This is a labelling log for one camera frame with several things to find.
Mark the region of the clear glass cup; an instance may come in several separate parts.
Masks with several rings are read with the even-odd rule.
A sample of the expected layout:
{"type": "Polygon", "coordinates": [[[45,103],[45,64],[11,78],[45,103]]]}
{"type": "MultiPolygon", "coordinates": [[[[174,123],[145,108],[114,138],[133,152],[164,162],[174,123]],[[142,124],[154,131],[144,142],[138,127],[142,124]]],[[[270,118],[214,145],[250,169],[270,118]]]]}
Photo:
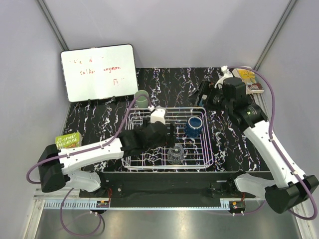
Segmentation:
{"type": "Polygon", "coordinates": [[[184,160],[184,149],[180,144],[175,144],[167,152],[167,160],[172,165],[180,165],[184,160]]]}

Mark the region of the green plastic cup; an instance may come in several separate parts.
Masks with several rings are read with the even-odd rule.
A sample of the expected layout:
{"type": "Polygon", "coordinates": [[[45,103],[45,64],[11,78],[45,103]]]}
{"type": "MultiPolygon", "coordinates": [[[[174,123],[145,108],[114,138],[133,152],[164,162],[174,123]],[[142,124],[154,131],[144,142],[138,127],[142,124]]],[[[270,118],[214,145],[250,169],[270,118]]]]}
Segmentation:
{"type": "Polygon", "coordinates": [[[139,90],[134,94],[134,98],[136,99],[135,105],[137,108],[147,108],[149,106],[148,101],[149,94],[145,90],[139,90]]]}

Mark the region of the light blue flowered mug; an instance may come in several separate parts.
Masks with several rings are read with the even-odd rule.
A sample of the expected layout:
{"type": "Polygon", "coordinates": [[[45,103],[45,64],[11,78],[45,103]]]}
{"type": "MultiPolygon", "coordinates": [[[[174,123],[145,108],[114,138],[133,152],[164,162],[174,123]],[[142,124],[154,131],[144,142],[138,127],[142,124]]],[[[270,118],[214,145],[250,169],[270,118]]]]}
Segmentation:
{"type": "Polygon", "coordinates": [[[198,102],[198,105],[200,107],[204,107],[205,106],[205,102],[206,102],[206,99],[207,99],[207,95],[202,95],[199,102],[198,102]]]}

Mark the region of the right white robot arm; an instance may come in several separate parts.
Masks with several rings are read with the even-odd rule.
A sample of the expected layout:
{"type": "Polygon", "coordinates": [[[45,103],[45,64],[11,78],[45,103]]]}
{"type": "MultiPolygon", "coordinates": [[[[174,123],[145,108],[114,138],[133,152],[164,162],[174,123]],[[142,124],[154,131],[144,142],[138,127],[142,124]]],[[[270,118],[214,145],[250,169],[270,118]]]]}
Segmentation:
{"type": "Polygon", "coordinates": [[[209,110],[226,112],[232,124],[255,146],[272,174],[273,178],[268,180],[243,171],[236,172],[226,185],[229,196],[254,195],[265,200],[278,214],[313,199],[318,179],[306,175],[275,141],[270,121],[261,107],[246,94],[246,85],[240,78],[230,77],[216,84],[202,81],[195,103],[209,110]]]}

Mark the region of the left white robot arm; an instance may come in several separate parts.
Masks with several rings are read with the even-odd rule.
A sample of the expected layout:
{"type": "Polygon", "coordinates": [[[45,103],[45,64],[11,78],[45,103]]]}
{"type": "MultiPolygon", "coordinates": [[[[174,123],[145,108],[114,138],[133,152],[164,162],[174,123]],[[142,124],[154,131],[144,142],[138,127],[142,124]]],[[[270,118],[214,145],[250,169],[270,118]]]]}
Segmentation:
{"type": "Polygon", "coordinates": [[[41,190],[50,193],[71,187],[103,197],[108,185],[101,181],[98,173],[82,171],[82,167],[101,161],[140,156],[150,149],[174,145],[175,125],[165,125],[160,121],[124,130],[116,138],[82,147],[59,150],[55,144],[51,144],[38,160],[41,190]]]}

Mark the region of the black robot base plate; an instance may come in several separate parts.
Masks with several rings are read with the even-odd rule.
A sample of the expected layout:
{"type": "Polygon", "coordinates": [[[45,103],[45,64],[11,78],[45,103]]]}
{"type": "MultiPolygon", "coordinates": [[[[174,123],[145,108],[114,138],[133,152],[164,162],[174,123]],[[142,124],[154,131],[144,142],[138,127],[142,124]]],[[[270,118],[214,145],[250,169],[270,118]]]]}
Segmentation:
{"type": "Polygon", "coordinates": [[[81,198],[102,198],[109,192],[114,198],[132,194],[200,194],[203,196],[241,198],[252,195],[235,188],[233,179],[239,172],[99,172],[102,188],[81,198]]]}

